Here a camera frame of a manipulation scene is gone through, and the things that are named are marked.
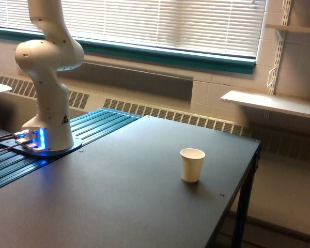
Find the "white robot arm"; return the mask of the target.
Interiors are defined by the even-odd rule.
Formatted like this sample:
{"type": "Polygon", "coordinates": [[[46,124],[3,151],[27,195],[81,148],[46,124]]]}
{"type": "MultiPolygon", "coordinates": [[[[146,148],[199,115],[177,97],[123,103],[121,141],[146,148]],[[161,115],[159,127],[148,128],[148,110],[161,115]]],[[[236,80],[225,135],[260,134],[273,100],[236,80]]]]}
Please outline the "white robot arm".
{"type": "Polygon", "coordinates": [[[37,93],[37,114],[23,125],[32,140],[27,147],[36,153],[66,150],[74,145],[69,90],[57,73],[79,67],[84,51],[66,27],[60,1],[28,1],[28,9],[44,39],[22,42],[15,51],[19,68],[32,79],[37,93]]]}

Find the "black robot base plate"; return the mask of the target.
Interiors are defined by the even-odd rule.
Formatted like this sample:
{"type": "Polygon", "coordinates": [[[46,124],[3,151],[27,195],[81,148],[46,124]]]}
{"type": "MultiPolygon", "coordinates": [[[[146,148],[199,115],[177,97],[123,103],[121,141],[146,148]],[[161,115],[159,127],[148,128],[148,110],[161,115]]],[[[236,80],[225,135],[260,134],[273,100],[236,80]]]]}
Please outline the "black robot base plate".
{"type": "Polygon", "coordinates": [[[0,142],[1,148],[7,148],[11,147],[13,145],[17,145],[12,148],[13,152],[16,152],[18,154],[23,154],[28,157],[37,157],[37,158],[56,158],[56,157],[62,157],[64,155],[67,155],[77,149],[79,149],[82,146],[82,140],[75,135],[73,136],[74,144],[68,149],[60,150],[60,151],[32,151],[31,149],[27,148],[25,145],[20,145],[15,142],[15,139],[8,139],[6,141],[0,142]]]}

